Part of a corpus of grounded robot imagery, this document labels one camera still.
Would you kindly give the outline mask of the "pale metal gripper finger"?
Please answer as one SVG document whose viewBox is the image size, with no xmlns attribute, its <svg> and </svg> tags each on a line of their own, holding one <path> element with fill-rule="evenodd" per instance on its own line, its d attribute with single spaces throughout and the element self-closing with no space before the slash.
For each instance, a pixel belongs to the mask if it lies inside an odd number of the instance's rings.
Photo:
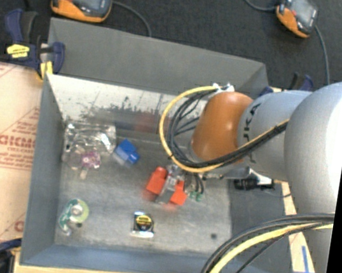
<svg viewBox="0 0 342 273">
<path fill-rule="evenodd" d="M 174 177 L 168 177 L 163 184 L 160 194 L 155 199 L 156 203 L 168 204 L 175 193 L 175 188 L 178 183 L 178 179 Z"/>
</svg>

